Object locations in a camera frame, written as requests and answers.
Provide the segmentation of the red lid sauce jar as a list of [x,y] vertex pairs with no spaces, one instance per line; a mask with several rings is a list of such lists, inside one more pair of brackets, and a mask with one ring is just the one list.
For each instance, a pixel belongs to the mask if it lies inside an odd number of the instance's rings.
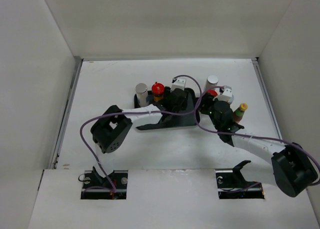
[[153,101],[159,102],[164,98],[165,86],[160,82],[155,82],[151,87]]
[[218,96],[218,93],[214,89],[209,89],[206,93],[211,95],[213,98]]

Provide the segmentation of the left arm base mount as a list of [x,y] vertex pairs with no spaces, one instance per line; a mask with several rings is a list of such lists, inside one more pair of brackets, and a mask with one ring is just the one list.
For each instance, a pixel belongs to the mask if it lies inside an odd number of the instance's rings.
[[106,177],[98,174],[93,167],[80,174],[78,181],[82,183],[81,200],[125,200],[127,198],[127,186],[129,172],[127,170],[114,170],[108,175],[116,191],[113,191],[111,183]]

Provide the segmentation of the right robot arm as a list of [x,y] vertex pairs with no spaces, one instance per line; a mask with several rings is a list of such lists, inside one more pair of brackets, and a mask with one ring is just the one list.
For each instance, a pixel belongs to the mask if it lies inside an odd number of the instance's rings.
[[224,143],[269,163],[275,185],[287,196],[294,198],[307,187],[319,185],[320,165],[299,144],[249,134],[234,121],[229,103],[210,93],[203,94],[196,105],[198,112],[209,116],[215,128],[212,133]]

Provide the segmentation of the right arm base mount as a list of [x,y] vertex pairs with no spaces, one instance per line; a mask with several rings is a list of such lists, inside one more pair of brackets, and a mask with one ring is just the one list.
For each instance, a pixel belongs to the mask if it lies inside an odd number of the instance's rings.
[[243,160],[233,168],[215,170],[220,200],[265,199],[262,183],[247,181],[241,172],[249,163],[251,163],[250,160]]

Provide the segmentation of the white bead jar silver lid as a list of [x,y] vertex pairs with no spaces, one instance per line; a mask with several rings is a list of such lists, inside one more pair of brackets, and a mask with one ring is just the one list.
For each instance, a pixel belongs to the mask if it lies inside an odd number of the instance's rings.
[[139,83],[135,87],[137,102],[140,107],[146,107],[149,105],[148,101],[148,87],[145,83]]

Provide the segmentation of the yellow cap sauce bottle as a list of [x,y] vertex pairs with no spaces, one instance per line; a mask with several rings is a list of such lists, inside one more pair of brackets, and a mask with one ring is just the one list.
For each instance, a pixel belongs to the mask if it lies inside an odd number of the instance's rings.
[[239,107],[233,112],[232,118],[236,123],[239,123],[248,109],[248,105],[246,103],[241,103]]

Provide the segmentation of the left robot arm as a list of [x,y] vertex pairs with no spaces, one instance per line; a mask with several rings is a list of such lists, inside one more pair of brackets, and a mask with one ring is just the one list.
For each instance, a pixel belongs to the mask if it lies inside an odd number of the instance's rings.
[[169,129],[177,127],[194,126],[195,119],[191,111],[195,106],[195,93],[191,88],[184,90],[169,87],[164,89],[164,99],[159,102],[151,102],[146,111],[168,111],[179,115],[157,113],[148,119],[147,114],[139,115],[115,115],[100,118],[91,127],[92,139],[103,154],[116,151],[125,140],[131,128],[140,131]]

